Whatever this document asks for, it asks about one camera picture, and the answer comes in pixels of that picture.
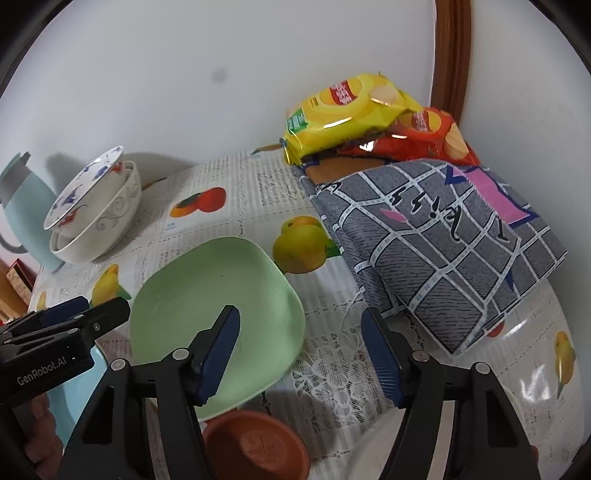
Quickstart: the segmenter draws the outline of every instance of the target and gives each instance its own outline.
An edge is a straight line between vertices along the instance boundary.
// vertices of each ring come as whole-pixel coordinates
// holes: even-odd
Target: yellow snack bag
[[[421,109],[383,75],[361,73],[304,100],[287,118],[281,143],[285,161],[384,130],[401,113]]]

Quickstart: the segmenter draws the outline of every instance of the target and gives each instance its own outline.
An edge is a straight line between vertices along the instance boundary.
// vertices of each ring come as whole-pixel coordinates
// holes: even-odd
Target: light blue thermos
[[[43,229],[43,220],[56,201],[51,189],[25,165],[31,155],[16,155],[0,174],[0,203],[10,228],[22,245],[10,245],[0,235],[0,245],[9,252],[29,252],[43,268],[57,270],[62,265],[49,250],[51,231]]]

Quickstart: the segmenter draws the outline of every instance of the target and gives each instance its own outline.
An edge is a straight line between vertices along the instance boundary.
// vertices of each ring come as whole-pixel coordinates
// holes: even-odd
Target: tablecloth
[[[178,202],[215,187],[227,194],[223,208],[170,216]],[[318,217],[281,151],[240,153],[199,164],[147,188],[131,227],[106,255],[87,265],[64,265],[54,274],[40,272],[30,308],[78,295],[91,298],[93,285],[112,264],[118,265],[119,283],[133,303],[153,273],[212,238],[244,236],[271,255],[283,222],[299,215]],[[244,407],[266,411],[298,433],[310,453],[311,480],[336,480],[345,474],[360,436],[392,404],[382,394],[366,353],[359,330],[365,305],[354,301],[362,291],[343,258],[331,257],[314,271],[285,276],[304,306],[304,347],[290,371]],[[559,392],[555,342],[570,339],[570,332],[547,280],[500,329],[460,358],[447,356],[410,316],[399,313],[388,323],[414,348],[429,351],[439,361],[463,367],[476,360],[487,362],[519,405],[542,478],[554,480],[566,470],[583,441],[582,391],[575,364]],[[126,357],[133,362],[127,324],[105,335],[99,345],[109,361]],[[167,478],[154,414],[150,425],[157,478]]]

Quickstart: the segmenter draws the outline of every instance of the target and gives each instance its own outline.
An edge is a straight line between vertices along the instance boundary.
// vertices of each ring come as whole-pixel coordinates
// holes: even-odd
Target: yellow lemon print
[[[556,398],[559,398],[564,386],[573,378],[574,360],[576,359],[574,348],[565,332],[560,331],[556,334],[554,352],[556,353],[554,366],[558,377],[558,394]]]
[[[312,272],[336,255],[340,255],[339,249],[322,223],[307,215],[284,222],[273,245],[273,259],[283,273]]]
[[[131,295],[119,285],[119,265],[114,263],[107,268],[100,278],[97,280],[95,286],[92,288],[92,299],[90,306],[96,307],[115,297],[123,297],[125,300],[130,300]]]
[[[47,292],[43,290],[41,295],[39,295],[39,300],[37,300],[37,308],[35,309],[37,312],[40,310],[45,310],[47,307],[45,305],[47,300]]]

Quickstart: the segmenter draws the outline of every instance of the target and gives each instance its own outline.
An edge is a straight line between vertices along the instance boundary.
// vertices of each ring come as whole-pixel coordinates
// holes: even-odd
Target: terracotta plant saucer
[[[219,480],[306,480],[310,457],[301,439],[270,415],[230,411],[207,422],[207,455]]]

